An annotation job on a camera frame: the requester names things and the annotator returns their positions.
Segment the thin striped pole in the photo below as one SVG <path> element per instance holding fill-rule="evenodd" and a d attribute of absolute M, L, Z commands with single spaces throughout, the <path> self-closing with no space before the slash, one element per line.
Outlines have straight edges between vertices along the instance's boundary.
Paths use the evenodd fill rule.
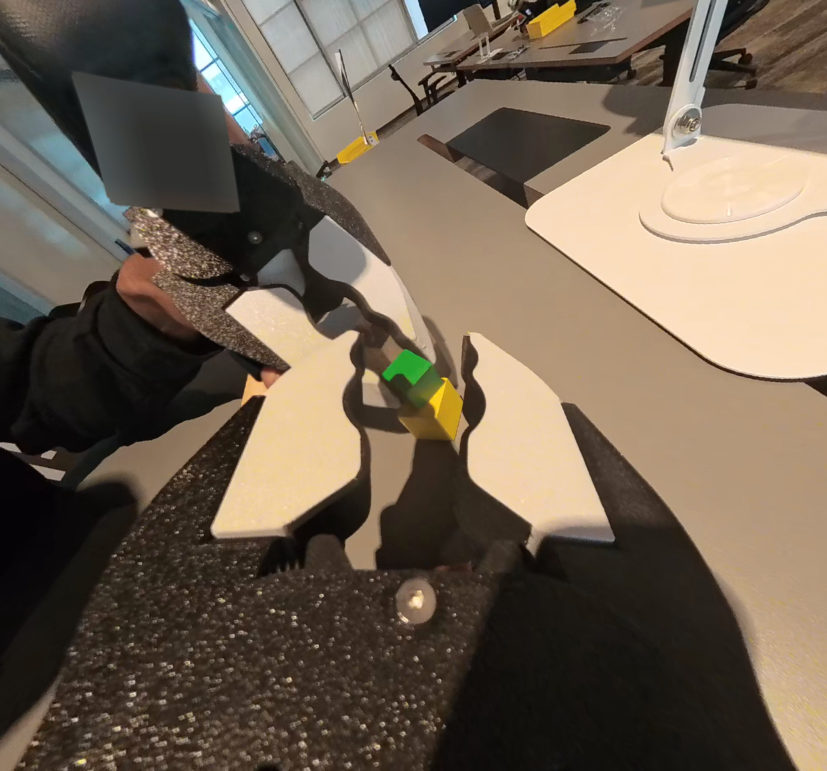
<path fill-rule="evenodd" d="M 360 128 L 361 136 L 362 136 L 362 138 L 363 138 L 363 140 L 364 140 L 364 142 L 367 146 L 373 146 L 375 144 L 375 141 L 370 138 L 371 135 L 367 131 L 367 129 L 364 125 L 364 122 L 361 118 L 361 114 L 359 112 L 359 107 L 357 105 L 355 94 L 353 92 L 353 89 L 352 89 L 352 86 L 351 86 L 351 83 L 350 83 L 350 80 L 349 80 L 349 77 L 348 77 L 348 74 L 347 74 L 345 58 L 344 58 L 342 49 L 336 50 L 335 59 L 336 59 L 336 66 L 337 66 L 337 73 L 338 73 L 339 80 L 342 84 L 342 88 L 343 88 L 343 91 L 345 92 L 346 97 L 349 99 L 349 101 L 350 101 L 350 103 L 351 103 L 351 105 L 352 105 L 352 107 L 353 107 L 353 109 L 354 109 L 354 111 L 357 115 L 357 121 L 358 121 L 358 125 L 359 125 L 359 128 Z"/>

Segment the yellow wooden cube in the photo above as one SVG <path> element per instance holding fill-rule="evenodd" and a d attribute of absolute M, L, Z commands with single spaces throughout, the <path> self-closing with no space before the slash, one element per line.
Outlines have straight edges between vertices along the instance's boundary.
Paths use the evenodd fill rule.
<path fill-rule="evenodd" d="M 438 390 L 421 407 L 401 406 L 397 417 L 417 440 L 453 442 L 458 433 L 463 401 L 448 378 L 441 379 Z"/>

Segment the person's left forearm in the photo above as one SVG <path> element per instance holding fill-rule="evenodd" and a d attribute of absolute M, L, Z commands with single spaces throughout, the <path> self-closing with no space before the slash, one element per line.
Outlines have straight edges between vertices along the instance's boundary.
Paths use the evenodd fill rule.
<path fill-rule="evenodd" d="M 223 352 L 161 333 L 129 308 L 116 277 L 72 316 L 2 319 L 1 438 L 29 455 L 84 451 L 148 429 Z"/>

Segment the white laptop stand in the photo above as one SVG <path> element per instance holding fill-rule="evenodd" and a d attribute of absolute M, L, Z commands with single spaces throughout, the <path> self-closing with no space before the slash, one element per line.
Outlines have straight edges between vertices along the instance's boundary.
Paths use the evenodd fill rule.
<path fill-rule="evenodd" d="M 510 15 L 491 21 L 479 4 L 464 9 L 462 15 L 476 40 L 480 59 L 483 61 L 490 59 L 493 54 L 491 42 L 510 28 L 513 16 Z"/>

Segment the person's left hand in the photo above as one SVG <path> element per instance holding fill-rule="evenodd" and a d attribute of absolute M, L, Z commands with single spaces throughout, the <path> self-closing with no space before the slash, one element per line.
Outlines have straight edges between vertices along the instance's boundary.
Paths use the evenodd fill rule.
<path fill-rule="evenodd" d="M 217 345 L 188 322 L 172 298 L 158 287 L 154 278 L 160 264 L 142 253 L 132 254 L 121 265 L 115 278 L 119 297 L 143 322 L 170 341 L 193 350 L 212 350 Z"/>

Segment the green wooden cube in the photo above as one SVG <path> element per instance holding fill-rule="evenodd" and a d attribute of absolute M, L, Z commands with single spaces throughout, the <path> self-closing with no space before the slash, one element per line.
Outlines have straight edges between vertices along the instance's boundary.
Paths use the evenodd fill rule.
<path fill-rule="evenodd" d="M 443 381 L 431 362 L 410 350 L 399 353 L 380 377 L 401 403 L 416 408 L 429 404 Z"/>

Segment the black office chair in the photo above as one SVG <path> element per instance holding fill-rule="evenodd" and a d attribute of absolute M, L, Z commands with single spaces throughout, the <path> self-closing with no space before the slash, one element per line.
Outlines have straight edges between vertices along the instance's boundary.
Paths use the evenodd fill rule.
<path fill-rule="evenodd" d="M 422 100 L 417 93 L 404 81 L 398 70 L 393 64 L 388 64 L 388 71 L 391 78 L 402 85 L 408 92 L 413 101 L 413 108 L 416 115 L 422 115 L 427 109 L 438 104 L 438 84 L 445 79 L 443 74 L 438 75 L 438 72 L 431 71 L 419 81 L 419 86 L 423 90 L 425 99 Z"/>

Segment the black desk mat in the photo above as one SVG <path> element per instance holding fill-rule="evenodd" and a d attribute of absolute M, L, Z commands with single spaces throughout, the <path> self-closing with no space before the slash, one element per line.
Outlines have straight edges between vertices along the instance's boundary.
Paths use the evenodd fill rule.
<path fill-rule="evenodd" d="M 609 132 L 609 126 L 502 107 L 447 143 L 450 151 L 525 184 Z"/>

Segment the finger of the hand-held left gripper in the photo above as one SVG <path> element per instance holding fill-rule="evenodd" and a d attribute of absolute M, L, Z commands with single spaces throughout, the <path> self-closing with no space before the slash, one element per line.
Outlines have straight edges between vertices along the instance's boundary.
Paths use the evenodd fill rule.
<path fill-rule="evenodd" d="M 362 326 L 362 314 L 350 302 L 328 311 L 320 322 L 313 322 L 300 298 L 286 286 L 243 291 L 227 305 L 226 312 L 289 366 Z"/>
<path fill-rule="evenodd" d="M 309 231 L 307 261 L 311 274 L 354 301 L 400 348 L 436 361 L 429 330 L 398 273 L 329 216 Z"/>

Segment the grey office desk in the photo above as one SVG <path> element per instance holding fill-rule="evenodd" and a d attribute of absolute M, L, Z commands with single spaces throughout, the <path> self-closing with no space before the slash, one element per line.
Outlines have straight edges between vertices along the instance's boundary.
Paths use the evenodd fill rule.
<path fill-rule="evenodd" d="M 425 60 L 429 69 L 470 79 L 508 79 L 523 74 L 530 81 L 610 83 L 634 77 L 632 58 L 663 49 L 662 84 L 677 72 L 696 0 L 596 1 L 537 38 L 523 28 L 496 29 L 493 47 L 481 55 L 473 33 L 463 35 Z"/>

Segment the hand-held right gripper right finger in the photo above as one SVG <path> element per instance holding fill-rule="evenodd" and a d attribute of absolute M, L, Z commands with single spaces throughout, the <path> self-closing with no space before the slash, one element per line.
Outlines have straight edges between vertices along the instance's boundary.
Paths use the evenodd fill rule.
<path fill-rule="evenodd" d="M 472 539 L 613 545 L 609 523 L 561 399 L 477 332 L 464 336 L 460 469 L 454 510 Z"/>

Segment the person's black jacket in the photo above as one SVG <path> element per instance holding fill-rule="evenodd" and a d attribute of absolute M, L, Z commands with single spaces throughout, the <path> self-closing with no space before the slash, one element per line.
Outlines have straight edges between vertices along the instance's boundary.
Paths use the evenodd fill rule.
<path fill-rule="evenodd" d="M 1 735 L 58 676 L 88 600 L 137 517 L 117 481 L 59 486 L 2 450 Z"/>

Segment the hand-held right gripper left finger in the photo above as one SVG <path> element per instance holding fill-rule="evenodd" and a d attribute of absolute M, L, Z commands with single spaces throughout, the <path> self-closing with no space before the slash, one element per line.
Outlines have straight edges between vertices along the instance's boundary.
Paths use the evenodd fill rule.
<path fill-rule="evenodd" d="M 270 388 L 212 521 L 215 539 L 290 536 L 365 478 L 369 443 L 353 418 L 364 368 L 361 334 L 347 331 Z"/>

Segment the white document stand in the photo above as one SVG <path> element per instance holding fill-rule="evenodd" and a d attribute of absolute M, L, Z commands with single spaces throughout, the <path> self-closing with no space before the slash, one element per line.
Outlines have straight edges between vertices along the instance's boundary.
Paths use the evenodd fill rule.
<path fill-rule="evenodd" d="M 825 111 L 716 105 L 727 0 L 696 0 L 662 128 L 535 202 L 526 225 L 709 363 L 826 374 Z"/>

